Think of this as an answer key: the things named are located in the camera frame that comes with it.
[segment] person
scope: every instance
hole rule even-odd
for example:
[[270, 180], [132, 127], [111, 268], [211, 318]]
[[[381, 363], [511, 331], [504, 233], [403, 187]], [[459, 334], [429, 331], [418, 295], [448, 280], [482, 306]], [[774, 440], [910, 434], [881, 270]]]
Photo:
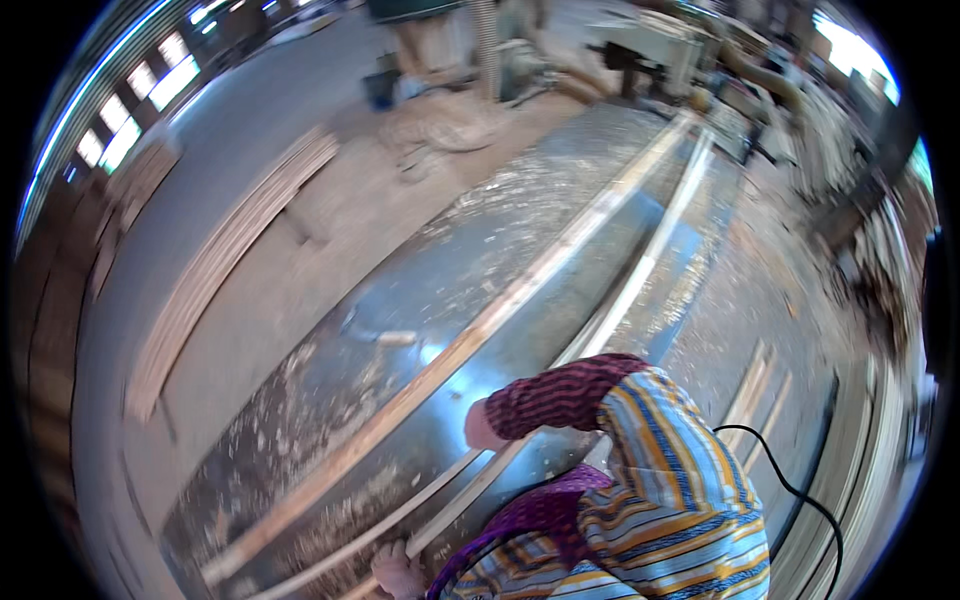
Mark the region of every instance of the person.
[[602, 430], [612, 477], [579, 465], [522, 494], [450, 558], [428, 588], [403, 540], [373, 575], [396, 600], [764, 597], [762, 505], [696, 405], [662, 369], [602, 354], [519, 379], [474, 403], [474, 448], [541, 425]]

